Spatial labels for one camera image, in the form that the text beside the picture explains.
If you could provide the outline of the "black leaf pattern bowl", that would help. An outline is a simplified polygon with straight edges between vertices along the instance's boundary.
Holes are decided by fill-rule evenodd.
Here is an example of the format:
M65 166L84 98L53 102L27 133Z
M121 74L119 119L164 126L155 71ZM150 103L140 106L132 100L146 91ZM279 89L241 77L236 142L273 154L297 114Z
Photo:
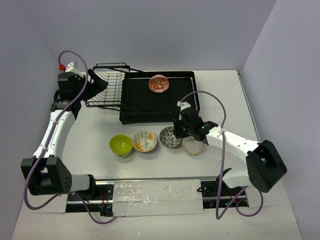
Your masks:
M160 142L167 148L177 148L181 145L183 139L177 138L174 134L174 127L167 126L160 131L159 134Z

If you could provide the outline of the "orange floral bowl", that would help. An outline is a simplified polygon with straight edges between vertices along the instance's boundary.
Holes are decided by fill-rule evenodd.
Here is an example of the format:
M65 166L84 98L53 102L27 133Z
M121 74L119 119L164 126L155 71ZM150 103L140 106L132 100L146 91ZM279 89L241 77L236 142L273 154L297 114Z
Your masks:
M148 82L149 89L154 93L163 93L169 86L169 80L161 74L152 76Z

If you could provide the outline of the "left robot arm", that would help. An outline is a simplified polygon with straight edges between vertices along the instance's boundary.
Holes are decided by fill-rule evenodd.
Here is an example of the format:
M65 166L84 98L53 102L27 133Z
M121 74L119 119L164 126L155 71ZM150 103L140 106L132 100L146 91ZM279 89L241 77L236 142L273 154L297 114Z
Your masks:
M21 170L33 196L61 195L79 192L93 199L98 193L91 174L75 175L62 162L68 134L75 123L81 102L104 91L108 83L88 70L92 82L74 71L57 76L58 90L50 106L50 120L40 146L31 158L24 158Z

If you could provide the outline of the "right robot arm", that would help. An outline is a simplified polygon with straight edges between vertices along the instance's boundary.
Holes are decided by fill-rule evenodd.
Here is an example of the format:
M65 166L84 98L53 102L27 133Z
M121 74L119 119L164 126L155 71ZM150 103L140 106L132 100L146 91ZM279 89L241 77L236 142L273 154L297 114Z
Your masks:
M193 137L198 142L225 150L246 164L244 169L230 169L222 174L222 180L217 183L221 195L227 196L235 188L246 186L268 193L287 173L288 169L271 141L249 140L223 130L217 123L204 122L186 102L179 110L179 116L173 120L177 138Z

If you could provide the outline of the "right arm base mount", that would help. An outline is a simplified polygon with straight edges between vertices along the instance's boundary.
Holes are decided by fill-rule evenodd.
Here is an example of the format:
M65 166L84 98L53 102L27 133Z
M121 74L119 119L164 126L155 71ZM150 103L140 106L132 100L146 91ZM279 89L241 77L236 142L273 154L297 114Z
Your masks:
M225 208L230 201L240 192L242 188L228 188L224 183L221 188L221 196L219 201L219 207ZM215 180L201 180L200 187L197 192L202 194L202 203L204 209L215 209L218 196L218 182ZM248 207L247 195L243 192L235 201L231 204L231 208L235 208L236 204L239 207Z

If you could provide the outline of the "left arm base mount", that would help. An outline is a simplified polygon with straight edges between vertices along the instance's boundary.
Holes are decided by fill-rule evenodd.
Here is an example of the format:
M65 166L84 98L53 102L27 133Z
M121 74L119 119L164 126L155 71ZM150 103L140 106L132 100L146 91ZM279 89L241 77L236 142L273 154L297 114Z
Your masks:
M92 194L78 193L84 200L91 214L100 217L113 217L114 181L96 181L96 192ZM86 207L76 195L69 195L66 201L66 213L86 213Z

